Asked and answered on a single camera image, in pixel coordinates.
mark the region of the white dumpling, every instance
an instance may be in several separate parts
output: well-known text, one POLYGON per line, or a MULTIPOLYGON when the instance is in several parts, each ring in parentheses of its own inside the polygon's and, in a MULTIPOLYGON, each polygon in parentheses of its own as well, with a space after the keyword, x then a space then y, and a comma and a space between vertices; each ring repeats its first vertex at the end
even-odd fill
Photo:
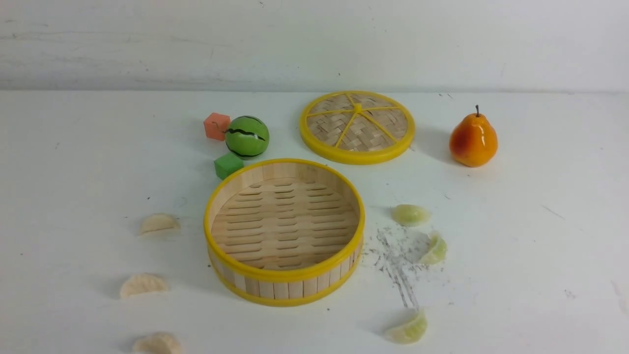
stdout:
POLYGON ((160 277, 151 274, 136 274, 120 288, 120 298, 125 299, 132 295, 144 294, 147 292, 166 292, 168 285, 160 277))
POLYGON ((147 232, 161 231, 167 229, 178 229, 179 223, 172 215, 157 213, 150 215, 142 220, 140 234, 147 232))
POLYGON ((133 344, 133 351, 153 354, 182 354, 181 345, 170 333, 155 333, 140 338, 133 344))

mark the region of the green ball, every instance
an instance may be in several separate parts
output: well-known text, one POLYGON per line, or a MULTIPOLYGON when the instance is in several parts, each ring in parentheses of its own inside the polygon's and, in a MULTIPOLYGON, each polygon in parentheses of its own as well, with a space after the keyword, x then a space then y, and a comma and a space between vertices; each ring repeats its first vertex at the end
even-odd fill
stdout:
POLYGON ((243 160, 260 156, 269 146, 269 129, 258 118, 244 115, 231 121, 225 132, 227 148, 243 160))

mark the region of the white table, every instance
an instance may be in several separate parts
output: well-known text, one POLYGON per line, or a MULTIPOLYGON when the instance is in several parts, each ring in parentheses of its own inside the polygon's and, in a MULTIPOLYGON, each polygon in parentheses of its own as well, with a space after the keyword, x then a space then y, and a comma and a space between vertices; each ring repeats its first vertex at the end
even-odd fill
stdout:
POLYGON ((0 92, 0 352, 126 353, 155 331, 185 353, 629 352, 629 95, 387 94, 418 129, 409 151, 373 166, 301 142, 298 115, 319 95, 0 92), (470 169, 447 141, 476 104, 500 147, 470 169), (265 307, 208 268, 202 219, 227 152, 204 136, 212 111, 263 119, 264 159, 324 162, 357 187, 365 254, 335 293, 265 307), (396 226, 387 209, 400 203, 432 210, 430 225, 396 226), (180 217, 181 235, 138 239, 155 212, 180 217), (422 269, 406 259, 432 229, 450 251, 422 269), (118 300, 139 272, 172 290, 118 300), (430 323, 415 346, 379 336, 405 306, 430 323))

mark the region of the bamboo steamer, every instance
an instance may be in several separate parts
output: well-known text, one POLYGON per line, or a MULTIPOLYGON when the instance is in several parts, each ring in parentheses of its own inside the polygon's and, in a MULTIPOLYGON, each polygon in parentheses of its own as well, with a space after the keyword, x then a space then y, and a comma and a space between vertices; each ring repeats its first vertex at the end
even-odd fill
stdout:
POLYGON ((262 161, 227 177, 204 218, 210 262, 232 292, 272 306, 307 304, 353 273, 365 210, 348 179, 300 159, 262 161))
POLYGON ((301 113, 304 143, 326 159, 377 164, 400 156, 413 142, 415 121, 399 102, 369 91, 339 91, 301 113))

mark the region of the orange cube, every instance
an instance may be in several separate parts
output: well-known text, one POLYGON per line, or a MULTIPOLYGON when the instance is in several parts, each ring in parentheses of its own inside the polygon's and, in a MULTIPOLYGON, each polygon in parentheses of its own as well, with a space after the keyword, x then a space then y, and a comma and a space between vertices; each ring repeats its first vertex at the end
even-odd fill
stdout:
POLYGON ((225 141, 225 130, 229 128, 231 123, 230 116, 212 113, 203 122, 205 127, 205 136, 210 139, 225 141))

